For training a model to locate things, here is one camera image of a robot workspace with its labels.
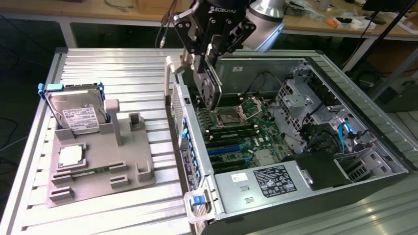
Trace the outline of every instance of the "circuit board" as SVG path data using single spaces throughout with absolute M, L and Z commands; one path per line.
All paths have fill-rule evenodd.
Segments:
M 292 154 L 267 102 L 251 95 L 240 97 L 239 101 L 240 105 L 218 107 L 214 111 L 195 105 L 215 173 L 279 163 Z M 236 151 L 216 154 L 234 146 Z

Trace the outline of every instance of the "aluminum profile table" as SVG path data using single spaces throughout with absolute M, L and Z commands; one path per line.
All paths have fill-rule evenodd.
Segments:
M 314 51 L 291 51 L 291 54 L 308 52 L 331 78 L 343 78 L 333 62 Z M 146 118 L 156 184 L 48 209 L 43 202 L 56 123 L 40 102 L 0 224 L 1 235 L 191 234 L 163 103 L 167 55 L 182 55 L 182 50 L 69 49 L 55 55 L 47 83 L 80 84 L 100 80 L 107 98 L 120 100 L 119 118 L 136 111 Z M 361 91 L 351 81 L 337 82 L 357 99 Z M 369 114 L 379 111 L 374 104 L 363 105 L 362 109 Z M 390 124 L 381 123 L 379 128 L 386 128 L 390 138 L 399 139 L 397 144 L 414 157 L 410 149 L 415 147 L 403 142 L 403 136 L 398 136 L 399 131 L 391 130 Z M 413 175 L 353 205 L 254 234 L 411 235 L 418 234 L 417 217 L 418 177 Z

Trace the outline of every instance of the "hard drive label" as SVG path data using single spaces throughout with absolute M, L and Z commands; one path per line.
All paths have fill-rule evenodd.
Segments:
M 264 197 L 296 191 L 296 186 L 283 165 L 254 171 Z
M 80 131 L 99 127 L 93 107 L 63 110 L 63 114 L 72 131 Z

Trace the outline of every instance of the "wooden table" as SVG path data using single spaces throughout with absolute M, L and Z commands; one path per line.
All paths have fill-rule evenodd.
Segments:
M 127 9 L 127 12 L 105 5 L 104 0 L 84 0 L 83 3 L 64 2 L 61 0 L 0 0 L 0 14 L 12 19 L 55 21 L 60 24 L 68 47 L 77 47 L 75 34 L 72 32 L 71 23 L 91 24 L 120 24 L 120 25 L 142 25 L 159 26 L 159 21 L 167 11 L 163 8 L 147 8 L 147 5 L 136 5 L 135 0 L 109 0 L 117 5 L 135 5 L 135 8 Z M 191 0 L 182 1 L 178 10 L 188 8 Z M 314 0 L 308 0 L 312 8 L 318 13 L 324 15 L 324 19 L 333 17 L 334 13 L 320 11 Z M 331 4 L 342 9 L 358 11 L 362 15 L 363 11 L 359 6 L 346 3 L 345 0 L 333 0 Z M 378 25 L 374 30 L 369 30 L 365 34 L 366 41 L 361 45 L 355 55 L 347 63 L 345 70 L 350 70 L 357 63 L 367 48 L 386 29 L 391 18 L 386 18 L 387 23 Z M 324 21 L 312 20 L 308 17 L 295 17 L 286 15 L 284 17 L 284 34 L 302 34 L 331 37 L 359 37 L 362 30 L 351 28 L 333 28 Z M 395 26 L 386 39 L 402 41 L 418 41 L 418 36 L 410 34 L 401 27 Z

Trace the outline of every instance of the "floor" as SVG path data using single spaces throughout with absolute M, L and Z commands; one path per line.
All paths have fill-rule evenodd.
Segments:
M 11 22 L 19 30 L 5 20 L 0 20 L 0 146 L 13 143 L 29 134 L 39 104 L 36 87 L 47 78 L 55 48 L 65 46 L 56 23 L 23 20 Z M 158 32 L 154 27 L 79 23 L 73 24 L 73 29 L 79 47 L 150 48 L 154 47 Z M 170 29 L 167 38 L 167 48 L 182 47 L 174 29 Z M 330 37 L 283 35 L 274 49 L 319 49 L 339 65 L 350 57 L 357 43 L 358 39 L 345 39 L 335 46 Z M 15 131 L 13 122 L 4 118 L 19 123 Z M 25 140 L 21 140 L 0 151 L 0 214 L 24 146 Z

